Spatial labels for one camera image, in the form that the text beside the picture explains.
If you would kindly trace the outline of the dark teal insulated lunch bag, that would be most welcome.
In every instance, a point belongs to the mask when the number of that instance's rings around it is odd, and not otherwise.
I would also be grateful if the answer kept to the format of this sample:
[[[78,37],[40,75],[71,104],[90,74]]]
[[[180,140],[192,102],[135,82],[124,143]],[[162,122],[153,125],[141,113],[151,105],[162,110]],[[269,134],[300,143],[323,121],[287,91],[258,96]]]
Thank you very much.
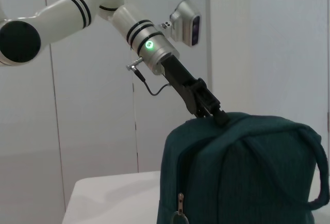
[[[329,202],[321,136],[305,124],[229,113],[167,136],[157,224],[315,224]]]

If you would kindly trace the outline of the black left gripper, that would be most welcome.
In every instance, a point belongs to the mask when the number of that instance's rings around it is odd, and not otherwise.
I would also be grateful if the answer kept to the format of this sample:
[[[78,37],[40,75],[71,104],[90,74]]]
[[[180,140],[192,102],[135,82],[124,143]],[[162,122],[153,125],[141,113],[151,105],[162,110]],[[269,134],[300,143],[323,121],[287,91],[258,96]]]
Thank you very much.
[[[220,101],[207,88],[206,83],[201,78],[194,78],[174,55],[163,60],[161,65],[164,77],[183,99],[189,113],[197,118],[213,116],[218,126],[224,126],[229,121],[227,113],[220,110]],[[192,92],[194,85],[197,85],[197,100]]]

